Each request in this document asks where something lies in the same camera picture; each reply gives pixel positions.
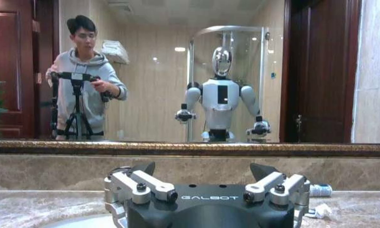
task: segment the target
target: tripod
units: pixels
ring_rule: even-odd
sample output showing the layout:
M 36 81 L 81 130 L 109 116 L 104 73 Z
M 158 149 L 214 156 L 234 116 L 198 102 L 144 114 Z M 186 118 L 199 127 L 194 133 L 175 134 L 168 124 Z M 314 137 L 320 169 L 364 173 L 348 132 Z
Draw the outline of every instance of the tripod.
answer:
M 85 81 L 95 81 L 97 80 L 97 77 L 92 77 L 88 74 L 76 74 L 76 73 L 55 73 L 52 72 L 51 74 L 52 76 L 52 81 L 53 81 L 53 99 L 52 99 L 52 104 L 53 104 L 53 109 L 52 109 L 52 129 L 55 131 L 57 131 L 59 135 L 64 134 L 65 135 L 65 139 L 69 139 L 69 135 L 76 135 L 76 139 L 81 140 L 83 139 L 83 126 L 81 123 L 85 126 L 85 129 L 88 131 L 88 134 L 85 134 L 87 139 L 91 139 L 91 136 L 95 135 L 89 122 L 88 122 L 88 118 L 85 116 L 85 114 L 80 111 L 80 96 L 81 96 L 81 86 L 84 84 Z M 59 85 L 59 78 L 64 78 L 64 79 L 69 79 L 71 83 L 72 83 L 72 87 L 73 87 L 73 95 L 75 95 L 75 112 L 72 112 L 72 114 L 69 115 L 69 118 L 67 120 L 67 125 L 65 125 L 65 129 L 63 130 L 57 130 L 56 126 L 57 126 L 57 85 Z M 69 132 L 71 126 L 73 121 L 76 120 L 76 133 Z
M 71 82 L 73 86 L 73 95 L 76 99 L 76 105 L 75 105 L 76 112 L 71 114 L 69 119 L 65 122 L 65 129 L 64 129 L 65 139 L 69 139 L 69 135 L 71 135 L 69 129 L 71 129 L 73 120 L 76 120 L 76 139 L 80 140 L 83 136 L 81 122 L 88 130 L 87 139 L 91 139 L 91 136 L 93 135 L 93 131 L 89 126 L 88 118 L 84 115 L 84 113 L 81 113 L 80 111 L 80 96 L 81 96 L 81 86 L 83 86 L 84 81 L 71 80 Z

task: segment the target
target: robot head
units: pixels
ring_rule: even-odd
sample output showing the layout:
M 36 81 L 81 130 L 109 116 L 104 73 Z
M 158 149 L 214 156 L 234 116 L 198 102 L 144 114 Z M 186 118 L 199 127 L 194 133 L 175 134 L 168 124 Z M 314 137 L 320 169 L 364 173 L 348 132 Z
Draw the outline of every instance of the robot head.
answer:
M 212 59 L 216 76 L 227 77 L 231 68 L 231 62 L 232 62 L 231 51 L 224 47 L 218 47 L 215 49 L 214 59 Z

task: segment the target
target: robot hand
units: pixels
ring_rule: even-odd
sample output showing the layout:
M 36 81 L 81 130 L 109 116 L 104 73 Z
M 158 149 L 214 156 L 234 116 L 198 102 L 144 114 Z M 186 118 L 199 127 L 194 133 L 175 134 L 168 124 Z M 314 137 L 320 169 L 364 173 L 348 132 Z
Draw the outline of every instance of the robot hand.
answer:
M 196 119 L 196 114 L 191 113 L 187 108 L 187 104 L 182 104 L 182 109 L 175 114 L 175 119 L 179 120 L 183 124 L 187 123 L 190 119 Z
M 258 134 L 260 137 L 264 137 L 268 133 L 271 133 L 268 121 L 263 120 L 262 116 L 258 116 L 254 128 L 247 130 L 247 135 Z

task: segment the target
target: man's hand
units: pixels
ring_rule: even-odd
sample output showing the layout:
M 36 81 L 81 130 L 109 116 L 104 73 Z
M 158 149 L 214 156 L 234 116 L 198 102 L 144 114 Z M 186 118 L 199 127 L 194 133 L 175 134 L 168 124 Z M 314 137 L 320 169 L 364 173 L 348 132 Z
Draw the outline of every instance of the man's hand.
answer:
M 104 93 L 105 91 L 109 90 L 109 87 L 111 87 L 111 83 L 105 82 L 100 79 L 97 81 L 91 82 L 91 84 L 93 85 L 93 87 L 99 93 Z
M 53 84 L 52 77 L 51 77 L 52 72 L 57 73 L 57 66 L 55 64 L 51 66 L 51 68 L 47 70 L 47 73 L 45 73 L 45 79 L 48 81 L 49 87 L 52 87 L 52 84 Z
M 108 91 L 113 96 L 119 96 L 120 89 L 115 84 L 100 79 L 97 81 L 91 82 L 91 84 L 99 93 L 104 93 L 105 91 Z

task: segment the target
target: hood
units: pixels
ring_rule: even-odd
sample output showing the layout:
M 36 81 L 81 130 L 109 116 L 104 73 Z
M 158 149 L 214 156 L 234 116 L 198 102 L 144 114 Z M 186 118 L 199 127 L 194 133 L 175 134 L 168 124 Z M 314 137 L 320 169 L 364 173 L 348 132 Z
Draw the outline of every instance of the hood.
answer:
M 95 51 L 95 57 L 89 60 L 89 62 L 81 62 L 80 59 L 76 57 L 76 50 L 75 48 L 68 52 L 69 59 L 75 64 L 84 65 L 84 66 L 100 66 L 108 63 L 108 59 L 104 54 Z

